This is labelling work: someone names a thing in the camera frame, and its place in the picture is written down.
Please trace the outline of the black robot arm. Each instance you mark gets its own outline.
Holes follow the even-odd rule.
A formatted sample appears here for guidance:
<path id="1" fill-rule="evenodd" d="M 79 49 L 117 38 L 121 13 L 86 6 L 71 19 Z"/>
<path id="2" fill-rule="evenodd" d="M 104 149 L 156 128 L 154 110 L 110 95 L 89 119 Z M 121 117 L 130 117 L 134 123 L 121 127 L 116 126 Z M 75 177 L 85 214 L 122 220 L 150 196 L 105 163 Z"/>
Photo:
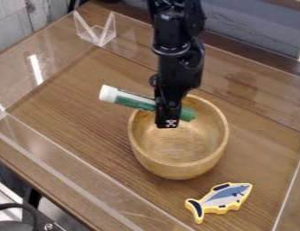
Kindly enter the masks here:
<path id="1" fill-rule="evenodd" d="M 156 91 L 156 124 L 176 128 L 181 120 L 181 102 L 201 86 L 205 45 L 198 39 L 206 16 L 201 0 L 146 0 L 158 56 L 157 74 L 149 79 Z"/>

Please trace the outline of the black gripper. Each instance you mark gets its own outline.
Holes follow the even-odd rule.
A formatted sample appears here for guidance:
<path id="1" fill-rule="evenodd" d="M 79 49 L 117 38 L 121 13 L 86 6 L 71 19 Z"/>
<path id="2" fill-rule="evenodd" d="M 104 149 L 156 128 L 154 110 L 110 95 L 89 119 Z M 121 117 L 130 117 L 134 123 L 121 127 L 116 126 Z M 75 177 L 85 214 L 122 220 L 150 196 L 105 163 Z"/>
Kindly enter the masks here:
<path id="1" fill-rule="evenodd" d="M 193 38 L 190 48 L 181 56 L 158 56 L 157 74 L 149 79 L 156 97 L 156 124 L 176 128 L 181 120 L 181 100 L 202 82 L 205 45 Z"/>

